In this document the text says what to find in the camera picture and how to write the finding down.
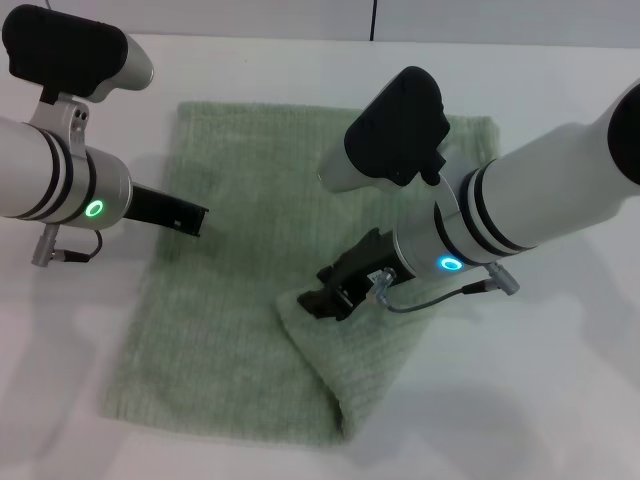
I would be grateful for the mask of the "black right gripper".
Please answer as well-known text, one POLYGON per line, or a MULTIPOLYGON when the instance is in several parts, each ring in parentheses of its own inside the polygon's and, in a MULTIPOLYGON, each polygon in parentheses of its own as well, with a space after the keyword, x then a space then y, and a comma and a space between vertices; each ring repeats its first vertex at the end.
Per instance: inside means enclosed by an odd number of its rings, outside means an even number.
POLYGON ((335 298, 325 290, 316 290, 301 294, 297 302, 316 319, 343 321, 365 300, 377 272, 385 269, 395 272, 392 286, 414 278, 396 253, 393 232, 373 228, 336 265, 317 273, 324 288, 335 289, 335 298))

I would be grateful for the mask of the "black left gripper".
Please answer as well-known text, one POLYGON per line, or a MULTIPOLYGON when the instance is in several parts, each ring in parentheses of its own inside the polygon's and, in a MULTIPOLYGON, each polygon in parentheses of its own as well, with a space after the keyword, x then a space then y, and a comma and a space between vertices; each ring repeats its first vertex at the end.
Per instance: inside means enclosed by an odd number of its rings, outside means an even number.
POLYGON ((130 219, 199 236, 208 209, 169 194, 133 185, 130 219))

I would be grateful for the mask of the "light green ribbed towel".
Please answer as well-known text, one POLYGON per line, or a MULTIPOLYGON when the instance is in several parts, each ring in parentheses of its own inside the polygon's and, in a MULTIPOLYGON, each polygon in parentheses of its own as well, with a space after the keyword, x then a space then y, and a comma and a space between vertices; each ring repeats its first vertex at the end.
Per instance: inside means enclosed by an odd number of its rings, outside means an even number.
POLYGON ((369 229, 427 196, 324 190, 316 168, 353 109, 185 102, 163 188, 208 209, 199 237, 161 232, 105 416, 191 435, 332 445, 351 440, 437 308, 371 304, 318 320, 297 301, 369 229))

